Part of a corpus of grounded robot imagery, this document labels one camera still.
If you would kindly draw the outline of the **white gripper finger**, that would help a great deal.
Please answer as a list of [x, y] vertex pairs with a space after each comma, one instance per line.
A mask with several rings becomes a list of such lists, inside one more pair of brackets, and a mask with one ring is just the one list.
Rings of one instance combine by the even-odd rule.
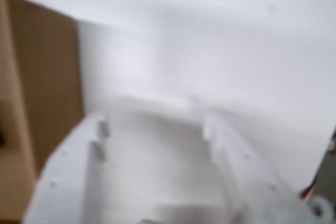
[[222, 116], [205, 115], [203, 138], [221, 177], [225, 223], [314, 223], [315, 216]]
[[107, 118], [86, 116], [48, 157], [23, 223], [102, 223], [101, 168]]

